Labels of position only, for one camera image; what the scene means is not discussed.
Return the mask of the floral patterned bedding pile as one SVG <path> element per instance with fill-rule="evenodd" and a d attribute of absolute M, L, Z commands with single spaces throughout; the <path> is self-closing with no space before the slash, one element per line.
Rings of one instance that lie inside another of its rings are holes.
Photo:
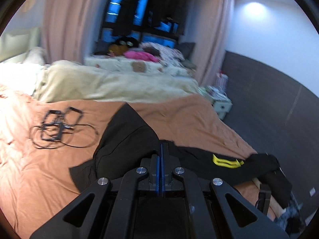
<path fill-rule="evenodd" d="M 153 42 L 145 42 L 140 44 L 140 48 L 146 51 L 146 49 L 156 49 L 159 51 L 159 57 L 161 61 L 166 65 L 182 66 L 181 62 L 185 60 L 185 57 L 181 51 L 172 49 L 168 46 L 160 45 Z"/>

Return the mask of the dark grey pillow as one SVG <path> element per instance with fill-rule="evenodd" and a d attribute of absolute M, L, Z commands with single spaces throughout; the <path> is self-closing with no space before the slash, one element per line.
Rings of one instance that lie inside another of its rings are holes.
<path fill-rule="evenodd" d="M 194 42 L 183 42 L 181 44 L 177 44 L 175 49 L 177 49 L 185 59 L 190 59 L 192 52 L 195 48 L 196 43 Z"/>

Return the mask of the right pink curtain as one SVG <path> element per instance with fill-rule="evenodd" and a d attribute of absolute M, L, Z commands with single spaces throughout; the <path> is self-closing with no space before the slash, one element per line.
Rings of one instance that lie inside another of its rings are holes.
<path fill-rule="evenodd" d="M 196 46 L 192 62 L 201 86 L 212 85 L 222 67 L 235 0 L 197 0 L 189 34 Z"/>

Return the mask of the striped gift bag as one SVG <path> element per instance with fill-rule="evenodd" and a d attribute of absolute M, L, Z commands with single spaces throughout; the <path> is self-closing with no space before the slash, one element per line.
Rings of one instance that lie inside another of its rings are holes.
<path fill-rule="evenodd" d="M 223 74 L 222 72 L 218 73 L 216 76 L 215 87 L 221 91 L 226 93 L 226 87 L 228 83 L 228 76 Z"/>

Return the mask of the black round plush toy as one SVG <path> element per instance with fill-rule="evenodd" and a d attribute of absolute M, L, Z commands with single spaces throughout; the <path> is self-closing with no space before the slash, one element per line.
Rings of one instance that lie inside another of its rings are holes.
<path fill-rule="evenodd" d="M 134 37 L 121 37 L 110 43 L 108 47 L 109 56 L 122 56 L 132 48 L 138 48 L 140 42 Z"/>

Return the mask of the orange-brown duvet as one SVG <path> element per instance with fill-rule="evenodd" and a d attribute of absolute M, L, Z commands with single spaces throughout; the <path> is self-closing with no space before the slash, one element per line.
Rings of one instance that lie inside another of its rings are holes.
<path fill-rule="evenodd" d="M 111 118 L 124 104 L 93 100 L 41 103 L 24 94 L 1 95 L 1 221 L 8 223 L 15 236 L 81 236 L 88 209 L 98 195 L 83 195 L 69 169 L 92 159 Z M 238 158 L 255 153 L 202 96 L 127 104 L 160 140 Z M 192 235 L 184 216 L 188 206 L 183 193 L 195 188 L 190 176 L 200 177 L 182 167 L 176 157 L 170 156 L 170 164 L 172 190 L 163 199 L 155 194 L 138 198 L 137 215 L 146 218 L 135 219 L 133 238 Z M 245 201 L 256 203 L 258 188 L 252 181 L 230 187 Z"/>

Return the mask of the beige blanket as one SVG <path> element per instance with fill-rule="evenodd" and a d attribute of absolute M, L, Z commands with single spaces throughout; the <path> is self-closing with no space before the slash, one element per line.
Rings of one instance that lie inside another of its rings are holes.
<path fill-rule="evenodd" d="M 108 71 L 70 61 L 44 70 L 33 97 L 43 103 L 68 100 L 159 103 L 198 93 L 196 80 L 158 72 Z"/>

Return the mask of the left pink curtain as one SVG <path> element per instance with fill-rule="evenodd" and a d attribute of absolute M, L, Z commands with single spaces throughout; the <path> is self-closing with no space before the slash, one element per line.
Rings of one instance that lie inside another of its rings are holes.
<path fill-rule="evenodd" d="M 46 0 L 41 46 L 48 62 L 83 62 L 93 50 L 107 0 Z"/>

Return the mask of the cream padded headboard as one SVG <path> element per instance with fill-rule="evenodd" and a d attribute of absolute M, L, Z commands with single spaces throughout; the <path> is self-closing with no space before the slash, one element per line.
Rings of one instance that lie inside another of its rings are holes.
<path fill-rule="evenodd" d="M 1 34 L 1 62 L 27 53 L 40 43 L 40 28 L 13 29 Z"/>

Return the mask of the black jacket with yellow logo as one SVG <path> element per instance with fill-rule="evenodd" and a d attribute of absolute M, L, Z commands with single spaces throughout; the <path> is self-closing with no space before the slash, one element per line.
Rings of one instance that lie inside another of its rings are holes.
<path fill-rule="evenodd" d="M 83 192 L 99 178 L 118 179 L 137 168 L 143 158 L 160 156 L 164 145 L 182 167 L 202 179 L 219 177 L 234 187 L 256 178 L 269 186 L 271 195 L 282 208 L 290 203 L 292 184 L 274 155 L 252 153 L 238 158 L 160 140 L 129 104 L 124 104 L 111 118 L 92 159 L 71 167 L 69 173 L 76 188 Z"/>

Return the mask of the pink curtain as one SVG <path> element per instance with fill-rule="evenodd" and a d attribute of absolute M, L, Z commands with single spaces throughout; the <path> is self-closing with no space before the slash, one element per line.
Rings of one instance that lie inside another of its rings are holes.
<path fill-rule="evenodd" d="M 41 46 L 48 62 L 83 62 L 93 50 L 107 0 L 46 0 Z"/>
<path fill-rule="evenodd" d="M 189 34 L 196 46 L 192 62 L 201 86 L 212 85 L 222 67 L 235 0 L 197 0 Z"/>

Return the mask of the dark hanging clothes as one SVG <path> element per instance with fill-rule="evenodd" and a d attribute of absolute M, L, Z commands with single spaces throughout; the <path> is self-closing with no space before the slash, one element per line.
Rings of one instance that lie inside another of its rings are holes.
<path fill-rule="evenodd" d="M 148 0 L 147 24 L 151 28 L 163 23 L 176 23 L 176 35 L 183 35 L 187 21 L 190 0 Z"/>

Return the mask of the black hanging coat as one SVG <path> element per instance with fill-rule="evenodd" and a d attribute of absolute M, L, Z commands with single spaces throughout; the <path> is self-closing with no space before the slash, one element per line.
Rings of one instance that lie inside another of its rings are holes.
<path fill-rule="evenodd" d="M 112 36 L 128 36 L 132 32 L 139 0 L 121 0 Z"/>

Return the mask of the white bedside cabinet right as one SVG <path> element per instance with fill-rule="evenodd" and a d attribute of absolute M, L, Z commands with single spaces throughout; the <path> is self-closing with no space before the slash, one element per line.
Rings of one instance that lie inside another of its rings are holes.
<path fill-rule="evenodd" d="M 214 86 L 199 87 L 198 92 L 211 103 L 221 120 L 230 112 L 232 102 L 224 92 Z"/>

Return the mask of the pink plush toy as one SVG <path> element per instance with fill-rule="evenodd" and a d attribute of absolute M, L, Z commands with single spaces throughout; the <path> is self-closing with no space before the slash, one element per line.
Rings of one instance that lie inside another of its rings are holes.
<path fill-rule="evenodd" d="M 157 57 L 145 51 L 126 51 L 125 53 L 123 53 L 123 56 L 128 59 L 142 60 L 154 63 L 159 62 L 159 59 Z"/>

